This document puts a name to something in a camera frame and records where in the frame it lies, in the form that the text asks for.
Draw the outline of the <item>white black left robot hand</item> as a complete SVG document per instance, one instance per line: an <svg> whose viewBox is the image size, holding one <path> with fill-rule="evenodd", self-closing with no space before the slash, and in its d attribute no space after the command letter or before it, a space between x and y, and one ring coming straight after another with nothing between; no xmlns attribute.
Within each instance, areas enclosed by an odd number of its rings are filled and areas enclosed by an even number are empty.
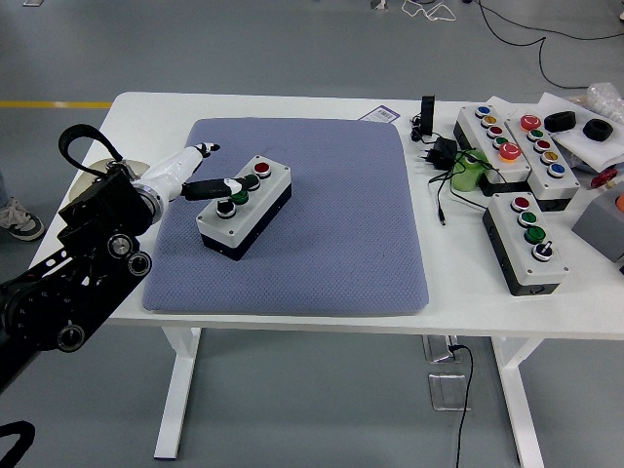
<svg viewBox="0 0 624 468"><path fill-rule="evenodd" d="M259 186L259 177L254 174L188 182L203 161L219 149L218 144L211 142L187 146L166 161L151 167L133 182L133 186L163 206L178 196L189 201L211 200Z"/></svg>

